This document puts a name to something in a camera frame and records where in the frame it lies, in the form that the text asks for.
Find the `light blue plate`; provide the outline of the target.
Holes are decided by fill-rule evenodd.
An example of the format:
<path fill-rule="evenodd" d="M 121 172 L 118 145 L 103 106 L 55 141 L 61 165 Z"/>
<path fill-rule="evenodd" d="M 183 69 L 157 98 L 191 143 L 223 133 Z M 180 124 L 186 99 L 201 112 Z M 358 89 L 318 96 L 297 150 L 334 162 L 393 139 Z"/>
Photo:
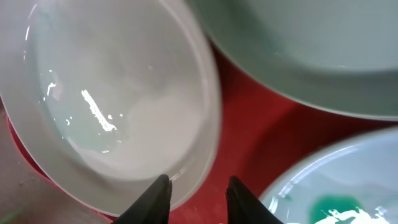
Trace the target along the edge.
<path fill-rule="evenodd" d="M 397 128 L 314 153 L 259 199 L 282 223 L 397 223 Z"/>

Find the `light green plate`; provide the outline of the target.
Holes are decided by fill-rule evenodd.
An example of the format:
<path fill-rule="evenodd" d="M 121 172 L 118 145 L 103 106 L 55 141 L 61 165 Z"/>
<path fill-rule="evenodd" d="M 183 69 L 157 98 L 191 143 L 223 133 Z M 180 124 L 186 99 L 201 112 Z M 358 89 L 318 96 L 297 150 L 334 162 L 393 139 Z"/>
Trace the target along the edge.
<path fill-rule="evenodd" d="M 397 0 L 195 0 L 215 46 L 301 104 L 397 119 Z"/>

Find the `white plate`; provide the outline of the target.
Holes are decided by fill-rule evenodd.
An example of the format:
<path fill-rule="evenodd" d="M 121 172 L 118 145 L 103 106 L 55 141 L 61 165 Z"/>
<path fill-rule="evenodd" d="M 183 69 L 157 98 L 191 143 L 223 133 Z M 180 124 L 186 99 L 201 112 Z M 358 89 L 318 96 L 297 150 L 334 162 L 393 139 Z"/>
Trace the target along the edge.
<path fill-rule="evenodd" d="M 187 1 L 2 0 L 1 99 L 49 179 L 114 217 L 162 174 L 183 205 L 218 150 L 218 71 Z"/>

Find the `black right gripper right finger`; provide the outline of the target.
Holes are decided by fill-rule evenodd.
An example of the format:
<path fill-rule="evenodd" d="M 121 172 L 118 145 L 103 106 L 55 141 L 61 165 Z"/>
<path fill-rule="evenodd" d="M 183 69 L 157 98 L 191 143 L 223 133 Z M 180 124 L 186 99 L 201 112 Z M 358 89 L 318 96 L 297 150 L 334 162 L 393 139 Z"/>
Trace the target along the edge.
<path fill-rule="evenodd" d="M 229 178 L 226 203 L 228 224 L 283 224 L 236 176 Z"/>

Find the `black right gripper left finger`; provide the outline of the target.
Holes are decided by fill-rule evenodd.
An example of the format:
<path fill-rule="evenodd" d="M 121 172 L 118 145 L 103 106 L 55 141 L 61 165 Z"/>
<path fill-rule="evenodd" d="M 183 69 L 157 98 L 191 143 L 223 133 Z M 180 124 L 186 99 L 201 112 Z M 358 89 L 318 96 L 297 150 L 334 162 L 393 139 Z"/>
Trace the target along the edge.
<path fill-rule="evenodd" d="M 172 181 L 162 174 L 112 224 L 168 224 Z"/>

